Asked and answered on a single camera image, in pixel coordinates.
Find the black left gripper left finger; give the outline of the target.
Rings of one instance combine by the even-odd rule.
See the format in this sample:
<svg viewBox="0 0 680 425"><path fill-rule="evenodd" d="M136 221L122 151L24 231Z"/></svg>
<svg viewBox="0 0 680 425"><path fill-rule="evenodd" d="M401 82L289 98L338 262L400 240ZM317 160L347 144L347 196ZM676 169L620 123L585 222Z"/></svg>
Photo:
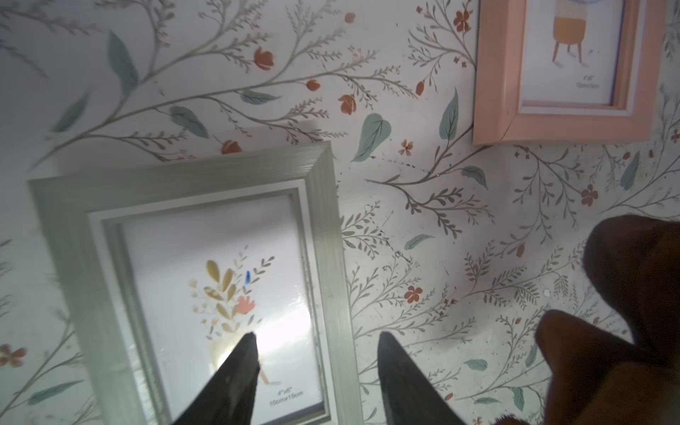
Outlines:
<svg viewBox="0 0 680 425"><path fill-rule="evenodd" d="M250 332L174 425L250 424L259 373L257 338Z"/></svg>

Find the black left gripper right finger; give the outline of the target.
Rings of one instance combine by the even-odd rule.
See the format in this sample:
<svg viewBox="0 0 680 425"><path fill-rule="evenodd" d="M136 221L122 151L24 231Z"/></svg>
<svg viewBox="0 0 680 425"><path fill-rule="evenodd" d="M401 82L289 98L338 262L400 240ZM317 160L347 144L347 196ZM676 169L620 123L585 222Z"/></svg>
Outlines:
<svg viewBox="0 0 680 425"><path fill-rule="evenodd" d="M389 332L380 334L377 366L387 424L464 423Z"/></svg>

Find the brown cloth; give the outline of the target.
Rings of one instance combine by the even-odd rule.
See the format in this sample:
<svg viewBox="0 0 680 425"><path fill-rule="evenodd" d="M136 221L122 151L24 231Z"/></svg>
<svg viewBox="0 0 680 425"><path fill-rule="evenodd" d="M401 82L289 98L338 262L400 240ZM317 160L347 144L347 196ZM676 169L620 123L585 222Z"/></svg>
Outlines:
<svg viewBox="0 0 680 425"><path fill-rule="evenodd" d="M582 267L623 329L546 312L535 342L551 378L545 424L662 424L679 403L679 223L626 214L597 224Z"/></svg>

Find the pink picture frame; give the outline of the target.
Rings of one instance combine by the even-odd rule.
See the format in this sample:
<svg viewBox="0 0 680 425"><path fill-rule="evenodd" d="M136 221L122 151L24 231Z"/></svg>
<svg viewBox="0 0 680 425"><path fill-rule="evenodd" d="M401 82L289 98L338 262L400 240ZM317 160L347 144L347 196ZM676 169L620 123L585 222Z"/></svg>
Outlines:
<svg viewBox="0 0 680 425"><path fill-rule="evenodd" d="M651 134L664 1L483 1L473 141L630 143Z"/></svg>

